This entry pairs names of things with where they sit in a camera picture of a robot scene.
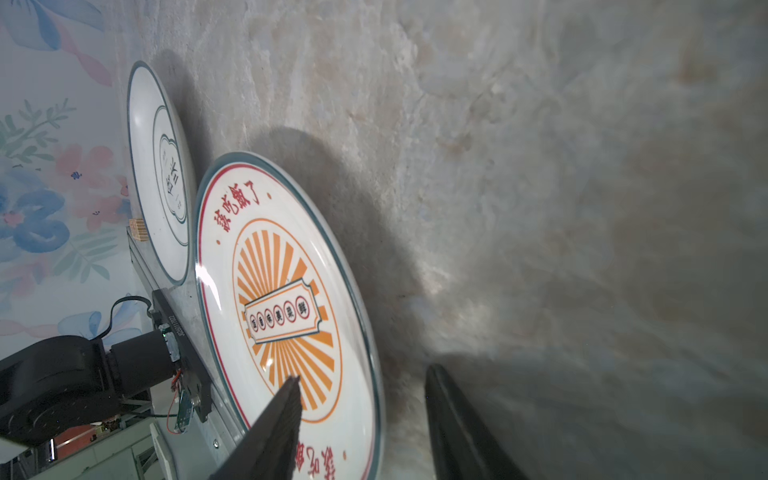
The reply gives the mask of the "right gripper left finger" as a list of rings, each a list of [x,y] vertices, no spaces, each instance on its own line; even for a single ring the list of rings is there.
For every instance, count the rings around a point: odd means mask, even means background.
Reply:
[[[302,416],[301,377],[289,377],[227,460],[214,480],[291,479]]]

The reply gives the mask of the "orange sunburst plate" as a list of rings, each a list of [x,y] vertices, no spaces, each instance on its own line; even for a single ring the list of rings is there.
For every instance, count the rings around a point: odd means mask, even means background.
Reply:
[[[297,378],[295,473],[377,477],[385,399],[373,330],[341,246],[309,195],[261,156],[222,155],[197,195],[194,267],[238,423],[252,427]]]

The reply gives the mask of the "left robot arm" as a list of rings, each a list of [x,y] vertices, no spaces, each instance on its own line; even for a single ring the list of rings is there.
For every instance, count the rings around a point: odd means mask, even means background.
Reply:
[[[159,331],[110,348],[72,335],[44,339],[1,361],[1,437],[40,446],[72,427],[118,415],[124,400],[175,373]]]

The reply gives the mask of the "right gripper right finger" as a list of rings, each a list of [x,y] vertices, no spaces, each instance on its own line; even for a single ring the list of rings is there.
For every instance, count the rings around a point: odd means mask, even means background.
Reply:
[[[449,372],[428,367],[425,401],[438,479],[524,479]]]

